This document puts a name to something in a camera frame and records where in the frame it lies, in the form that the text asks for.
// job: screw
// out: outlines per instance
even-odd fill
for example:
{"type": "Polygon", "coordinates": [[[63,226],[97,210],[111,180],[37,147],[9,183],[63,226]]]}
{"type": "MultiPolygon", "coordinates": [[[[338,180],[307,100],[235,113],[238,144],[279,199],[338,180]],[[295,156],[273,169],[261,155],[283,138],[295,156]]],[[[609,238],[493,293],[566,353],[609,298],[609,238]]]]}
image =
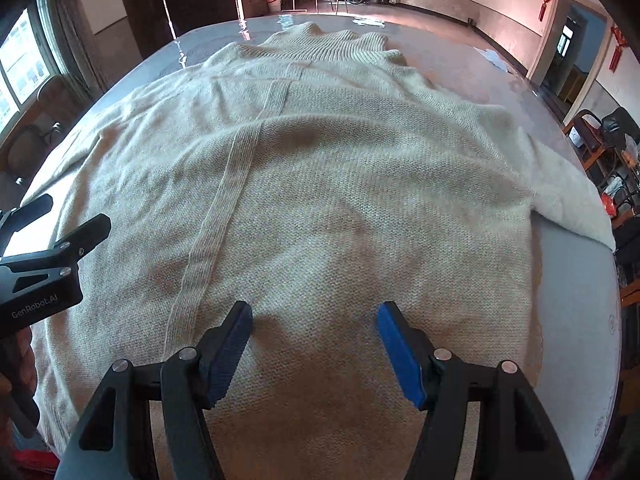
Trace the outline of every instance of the screw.
{"type": "Polygon", "coordinates": [[[433,351],[433,356],[438,361],[448,361],[449,359],[451,359],[451,352],[446,348],[436,348],[433,351]]]}
{"type": "Polygon", "coordinates": [[[111,370],[114,372],[123,372],[127,368],[129,368],[129,362],[126,359],[118,359],[111,365],[111,370]]]}
{"type": "Polygon", "coordinates": [[[196,357],[197,354],[198,351],[194,347],[187,346],[186,348],[183,348],[182,350],[180,350],[180,352],[178,352],[178,357],[183,361],[190,361],[191,359],[196,357]]]}
{"type": "Polygon", "coordinates": [[[514,374],[518,371],[518,365],[513,361],[505,361],[500,365],[502,371],[508,374],[514,374]]]}

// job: round table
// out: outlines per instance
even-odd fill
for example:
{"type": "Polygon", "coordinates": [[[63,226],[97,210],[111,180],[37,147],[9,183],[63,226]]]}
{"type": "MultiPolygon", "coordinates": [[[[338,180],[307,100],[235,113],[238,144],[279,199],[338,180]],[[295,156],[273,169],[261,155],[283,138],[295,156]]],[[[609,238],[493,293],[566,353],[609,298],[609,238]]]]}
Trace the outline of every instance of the round table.
{"type": "MultiPolygon", "coordinates": [[[[399,49],[409,65],[434,83],[474,102],[503,105],[527,133],[580,168],[556,120],[521,76],[501,71],[468,44],[428,30],[354,16],[283,14],[192,30],[121,79],[78,126],[135,88],[203,62],[232,41],[259,44],[274,32],[308,21],[325,32],[382,32],[389,38],[389,48],[399,49]]],[[[46,190],[54,199],[53,211],[14,235],[6,254],[46,248],[76,172],[71,169],[46,190]]],[[[558,432],[575,479],[583,480],[602,446],[618,384],[621,327],[616,270],[612,253],[604,245],[536,213],[532,228],[534,243],[540,247],[534,264],[542,268],[534,298],[543,339],[535,390],[558,432]]]]}

